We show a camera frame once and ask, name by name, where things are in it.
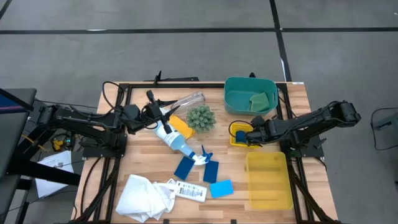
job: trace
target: green sponge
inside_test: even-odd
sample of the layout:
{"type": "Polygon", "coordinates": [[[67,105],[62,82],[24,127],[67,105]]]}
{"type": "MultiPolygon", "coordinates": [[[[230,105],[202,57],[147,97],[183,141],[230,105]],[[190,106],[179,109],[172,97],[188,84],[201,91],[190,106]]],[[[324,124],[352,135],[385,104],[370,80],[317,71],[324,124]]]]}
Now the green sponge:
{"type": "Polygon", "coordinates": [[[250,102],[250,110],[253,112],[259,112],[269,108],[269,101],[266,93],[252,95],[252,97],[250,97],[250,102]]]}

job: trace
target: barcode label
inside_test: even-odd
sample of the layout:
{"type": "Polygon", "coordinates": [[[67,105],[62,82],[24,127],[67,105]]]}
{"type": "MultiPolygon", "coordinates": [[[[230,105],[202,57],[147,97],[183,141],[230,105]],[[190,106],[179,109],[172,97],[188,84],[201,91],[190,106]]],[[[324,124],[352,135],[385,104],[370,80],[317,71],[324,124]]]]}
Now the barcode label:
{"type": "Polygon", "coordinates": [[[194,196],[197,195],[194,190],[184,189],[184,188],[180,189],[180,194],[188,195],[188,196],[191,196],[191,197],[194,197],[194,196]]]}
{"type": "Polygon", "coordinates": [[[204,202],[206,199],[207,188],[205,187],[181,181],[177,181],[177,187],[176,196],[195,200],[197,202],[204,202]]]}

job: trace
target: blue foam block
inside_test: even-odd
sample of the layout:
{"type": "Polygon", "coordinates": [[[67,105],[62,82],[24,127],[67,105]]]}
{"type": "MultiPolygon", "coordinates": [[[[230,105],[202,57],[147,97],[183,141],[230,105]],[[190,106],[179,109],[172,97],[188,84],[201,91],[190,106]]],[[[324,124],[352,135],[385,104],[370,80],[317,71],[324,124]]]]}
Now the blue foam block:
{"type": "Polygon", "coordinates": [[[244,131],[237,131],[235,133],[235,142],[243,142],[246,143],[246,141],[244,140],[244,131]]]}
{"type": "Polygon", "coordinates": [[[180,164],[178,165],[177,170],[174,172],[174,175],[181,178],[182,180],[185,180],[189,172],[191,172],[194,163],[195,161],[191,160],[187,156],[184,156],[180,164]]]}
{"type": "Polygon", "coordinates": [[[213,198],[218,198],[225,195],[233,194],[234,189],[232,188],[232,181],[223,180],[215,184],[210,184],[210,192],[211,192],[211,197],[213,198]]]}
{"type": "Polygon", "coordinates": [[[205,166],[205,175],[203,181],[211,184],[217,182],[218,162],[209,161],[205,166]]]}

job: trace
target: white label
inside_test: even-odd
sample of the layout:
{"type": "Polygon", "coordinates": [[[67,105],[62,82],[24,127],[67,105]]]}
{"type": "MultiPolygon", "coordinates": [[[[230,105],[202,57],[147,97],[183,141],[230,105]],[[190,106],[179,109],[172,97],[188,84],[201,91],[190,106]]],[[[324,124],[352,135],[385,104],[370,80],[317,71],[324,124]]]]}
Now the white label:
{"type": "Polygon", "coordinates": [[[195,184],[189,184],[182,181],[176,183],[176,195],[179,197],[204,202],[206,199],[207,188],[195,184]]]}
{"type": "Polygon", "coordinates": [[[163,141],[168,146],[171,146],[174,139],[177,138],[180,135],[180,133],[176,129],[174,129],[171,125],[169,125],[169,127],[172,130],[172,132],[170,134],[166,134],[166,131],[164,130],[164,127],[162,125],[162,127],[158,128],[158,130],[156,131],[156,135],[158,135],[158,137],[163,139],[163,141]]]}

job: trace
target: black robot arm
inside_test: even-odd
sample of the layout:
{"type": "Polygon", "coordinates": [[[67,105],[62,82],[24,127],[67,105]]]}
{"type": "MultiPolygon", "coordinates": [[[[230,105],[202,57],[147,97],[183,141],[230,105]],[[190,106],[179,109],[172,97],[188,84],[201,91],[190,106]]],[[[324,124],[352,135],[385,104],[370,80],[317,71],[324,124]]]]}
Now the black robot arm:
{"type": "Polygon", "coordinates": [[[352,127],[360,119],[352,103],[333,101],[324,108],[288,120],[264,120],[256,116],[251,121],[253,131],[244,137],[248,145],[289,140],[292,148],[299,149],[320,133],[334,127],[352,127]]]}
{"type": "Polygon", "coordinates": [[[142,110],[137,105],[116,106],[106,114],[79,111],[60,105],[44,106],[40,109],[37,124],[44,130],[66,129],[87,137],[80,144],[85,148],[83,157],[123,157],[127,135],[135,134],[152,124],[161,121],[166,133],[171,132],[167,121],[178,108],[162,113],[161,107],[176,101],[155,100],[152,91],[147,91],[149,103],[142,110]]]}

